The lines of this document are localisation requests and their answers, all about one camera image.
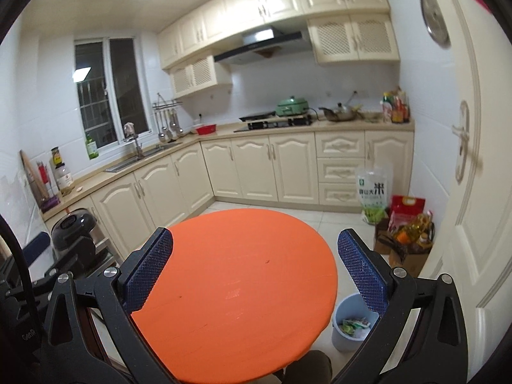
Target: orange round table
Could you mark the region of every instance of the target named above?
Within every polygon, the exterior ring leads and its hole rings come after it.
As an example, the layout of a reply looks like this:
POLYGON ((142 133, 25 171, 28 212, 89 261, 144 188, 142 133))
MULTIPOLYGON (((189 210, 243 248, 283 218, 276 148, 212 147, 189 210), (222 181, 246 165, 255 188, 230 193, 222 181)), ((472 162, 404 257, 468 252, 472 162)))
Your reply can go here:
POLYGON ((132 319, 178 380, 255 380, 302 357, 329 324, 336 264, 306 223, 233 209, 170 231, 171 258, 132 319))

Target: metal screw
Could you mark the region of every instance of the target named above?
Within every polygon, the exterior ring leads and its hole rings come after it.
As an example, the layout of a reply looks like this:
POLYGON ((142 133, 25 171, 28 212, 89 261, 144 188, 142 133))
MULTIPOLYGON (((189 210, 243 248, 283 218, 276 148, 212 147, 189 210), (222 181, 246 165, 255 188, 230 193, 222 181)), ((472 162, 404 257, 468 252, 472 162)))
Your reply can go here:
POLYGON ((105 277, 114 277, 117 274, 117 268, 115 267, 107 267, 105 271, 103 271, 103 275, 105 277))
POLYGON ((405 276, 407 276, 407 272, 405 271, 405 269, 401 268, 401 267, 397 267, 393 270, 393 274, 397 277, 400 277, 400 278, 404 278, 405 276))
POLYGON ((444 281, 446 284, 452 284, 453 283, 453 279, 451 276, 449 276, 449 274, 443 274, 441 276, 441 280, 444 281))
POLYGON ((69 280, 69 274, 67 274, 67 273, 61 274, 60 276, 57 277, 57 281, 59 283, 65 283, 68 280, 69 280))

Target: green electric pot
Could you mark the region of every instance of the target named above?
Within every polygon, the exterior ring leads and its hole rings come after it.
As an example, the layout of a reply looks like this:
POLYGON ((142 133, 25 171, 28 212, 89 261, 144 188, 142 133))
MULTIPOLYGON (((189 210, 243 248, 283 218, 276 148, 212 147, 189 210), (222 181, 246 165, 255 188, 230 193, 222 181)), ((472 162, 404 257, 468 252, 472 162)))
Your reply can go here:
POLYGON ((305 114, 309 109, 309 104, 304 98, 295 98, 291 96, 287 100, 281 101, 276 108, 278 116, 296 116, 305 114))

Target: round metal lid on wall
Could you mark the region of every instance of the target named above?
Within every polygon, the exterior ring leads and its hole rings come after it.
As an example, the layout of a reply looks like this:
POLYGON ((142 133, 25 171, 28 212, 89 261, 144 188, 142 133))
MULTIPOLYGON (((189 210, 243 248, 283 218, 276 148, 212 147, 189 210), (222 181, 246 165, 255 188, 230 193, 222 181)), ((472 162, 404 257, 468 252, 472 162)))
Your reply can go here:
POLYGON ((442 48, 450 47, 450 36, 437 0, 421 0, 421 13, 432 40, 442 48))

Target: green glass bottle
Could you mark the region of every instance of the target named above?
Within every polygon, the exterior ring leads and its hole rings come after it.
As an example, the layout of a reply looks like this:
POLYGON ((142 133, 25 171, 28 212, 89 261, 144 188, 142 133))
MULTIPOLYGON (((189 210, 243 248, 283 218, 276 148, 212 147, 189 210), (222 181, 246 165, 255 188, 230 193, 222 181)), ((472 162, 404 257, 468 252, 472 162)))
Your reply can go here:
POLYGON ((89 133, 85 134, 85 147, 87 148, 87 154, 89 155, 90 160, 96 159, 99 156, 98 147, 96 147, 96 142, 89 133))

